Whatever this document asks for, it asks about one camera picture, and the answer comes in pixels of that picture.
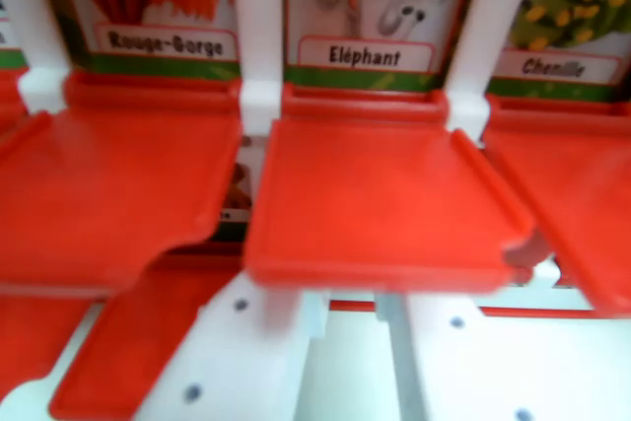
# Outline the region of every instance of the white plastic base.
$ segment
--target white plastic base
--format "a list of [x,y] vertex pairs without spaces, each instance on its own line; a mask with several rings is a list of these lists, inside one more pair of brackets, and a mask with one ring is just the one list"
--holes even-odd
[[631,320],[485,317],[460,296],[390,296],[404,421],[631,419]]
[[280,81],[243,82],[239,99],[245,135],[269,136],[272,121],[280,118],[282,92]]
[[134,419],[291,421],[327,306],[320,295],[262,289],[240,274],[200,309]]
[[63,68],[33,68],[23,74],[18,90],[29,112],[57,113],[65,109],[63,83],[69,73],[69,69]]
[[450,131],[460,129],[479,147],[482,133],[491,116],[491,106],[484,96],[473,93],[447,91],[450,103],[445,128]]

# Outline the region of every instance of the white plastic frame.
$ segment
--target white plastic frame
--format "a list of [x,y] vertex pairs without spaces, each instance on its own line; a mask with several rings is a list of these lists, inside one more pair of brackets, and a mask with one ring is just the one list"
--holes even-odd
[[268,136],[280,117],[283,88],[283,1],[237,0],[245,135]]
[[66,108],[63,82],[71,63],[48,0],[3,0],[29,71],[18,83],[30,113]]
[[200,308],[134,419],[291,421],[327,314],[326,295],[265,290],[238,275]]
[[448,130],[462,129],[479,143],[491,109],[486,87],[521,0],[471,0],[445,91],[450,102]]
[[486,317],[438,294],[379,304],[403,421],[631,418],[631,320]]

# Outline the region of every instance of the red plastic slot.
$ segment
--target red plastic slot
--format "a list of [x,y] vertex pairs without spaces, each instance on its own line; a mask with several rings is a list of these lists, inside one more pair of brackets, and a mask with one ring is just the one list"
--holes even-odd
[[593,105],[582,113],[580,104],[492,101],[487,153],[531,207],[564,274],[604,316],[631,316],[631,117],[620,105],[595,114]]
[[107,303],[50,402],[53,417],[130,419],[199,308],[237,275],[240,258],[172,255],[168,261]]
[[435,97],[417,98],[428,121],[398,121],[409,101],[391,101],[390,121],[382,111],[361,120],[354,105],[337,118],[276,121],[245,245],[252,277],[394,291],[507,283],[503,250],[533,221],[474,144],[443,128]]
[[0,289],[130,287],[163,251],[212,234],[241,123],[236,94],[199,88],[74,78],[70,108],[0,142]]
[[0,401],[16,386],[48,375],[90,304],[0,297]]

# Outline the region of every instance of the green stripe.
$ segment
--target green stripe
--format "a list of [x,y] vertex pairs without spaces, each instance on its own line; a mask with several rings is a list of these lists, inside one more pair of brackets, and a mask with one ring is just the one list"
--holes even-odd
[[21,69],[27,67],[27,60],[20,49],[0,50],[0,69]]
[[616,88],[600,84],[576,84],[554,81],[525,81],[494,78],[488,92],[498,96],[570,99],[606,103],[615,99]]
[[356,71],[289,65],[285,69],[285,80],[298,86],[317,88],[416,93],[431,91],[443,85],[443,77],[438,74]]
[[241,76],[238,62],[94,54],[86,65],[95,73],[231,80]]

